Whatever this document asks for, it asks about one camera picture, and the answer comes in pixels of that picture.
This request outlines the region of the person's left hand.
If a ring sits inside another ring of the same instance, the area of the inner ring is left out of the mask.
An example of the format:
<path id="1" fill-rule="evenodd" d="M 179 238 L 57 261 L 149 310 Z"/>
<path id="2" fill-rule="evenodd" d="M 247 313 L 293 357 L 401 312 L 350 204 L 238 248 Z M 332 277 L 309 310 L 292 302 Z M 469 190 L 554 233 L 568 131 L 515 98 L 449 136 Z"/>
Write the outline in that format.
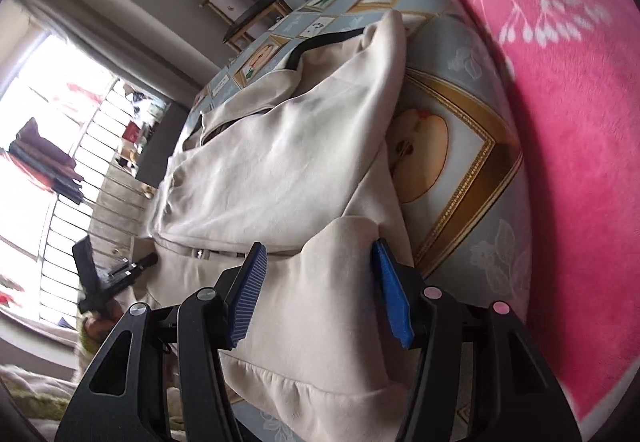
<path id="1" fill-rule="evenodd" d="M 117 301 L 110 301 L 107 309 L 108 312 L 105 315 L 92 312 L 84 322 L 85 334 L 100 344 L 110 335 L 111 330 L 122 317 L 122 307 Z"/>

